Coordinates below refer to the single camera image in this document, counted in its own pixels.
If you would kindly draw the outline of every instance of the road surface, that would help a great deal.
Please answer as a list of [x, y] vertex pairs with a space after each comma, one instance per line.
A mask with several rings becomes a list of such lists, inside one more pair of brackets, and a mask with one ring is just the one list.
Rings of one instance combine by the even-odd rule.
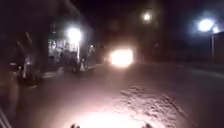
[[224, 127], [224, 77], [175, 64], [98, 65], [23, 88], [16, 127]]

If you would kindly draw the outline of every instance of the pole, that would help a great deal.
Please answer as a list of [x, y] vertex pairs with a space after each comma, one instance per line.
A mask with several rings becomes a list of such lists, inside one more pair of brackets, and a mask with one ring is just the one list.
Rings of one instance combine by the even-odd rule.
[[214, 34], [212, 34], [212, 61], [214, 61], [215, 58], [215, 37]]

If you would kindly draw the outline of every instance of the lamp post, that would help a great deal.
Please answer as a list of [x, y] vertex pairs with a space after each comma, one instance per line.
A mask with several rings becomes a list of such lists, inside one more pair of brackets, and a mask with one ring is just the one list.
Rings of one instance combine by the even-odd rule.
[[77, 59], [80, 61], [80, 43], [82, 41], [82, 32], [79, 28], [70, 27], [67, 30], [67, 37], [70, 43], [70, 49], [76, 49], [77, 51]]
[[220, 30], [216, 24], [216, 21], [211, 18], [202, 19], [198, 24], [198, 30], [201, 32], [211, 33], [211, 54], [212, 60], [215, 57], [215, 34], [219, 33]]

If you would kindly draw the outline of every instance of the light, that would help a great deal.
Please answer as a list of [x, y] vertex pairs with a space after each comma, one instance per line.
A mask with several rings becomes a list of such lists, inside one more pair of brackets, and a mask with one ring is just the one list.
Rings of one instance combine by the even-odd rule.
[[199, 22], [198, 29], [199, 31], [202, 31], [202, 32], [208, 32], [212, 29], [214, 24], [215, 22], [212, 19], [203, 19]]
[[67, 37], [72, 45], [78, 45], [82, 40], [82, 32], [79, 28], [71, 27], [67, 31]]
[[149, 23], [152, 20], [152, 13], [149, 11], [144, 12], [142, 15], [143, 22]]
[[117, 49], [110, 54], [110, 62], [116, 67], [128, 67], [133, 62], [133, 52], [130, 49]]
[[77, 124], [81, 128], [141, 128], [142, 124], [120, 113], [89, 113]]
[[213, 33], [215, 33], [215, 34], [220, 32], [218, 26], [213, 27], [212, 31], [213, 31]]
[[144, 14], [143, 20], [149, 21], [151, 19], [151, 15], [149, 13]]

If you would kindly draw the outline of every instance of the asphalt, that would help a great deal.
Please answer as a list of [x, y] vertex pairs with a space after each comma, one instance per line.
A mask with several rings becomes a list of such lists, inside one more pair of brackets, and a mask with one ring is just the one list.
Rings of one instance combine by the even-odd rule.
[[175, 64], [95, 66], [22, 88], [14, 127], [224, 127], [224, 77]]

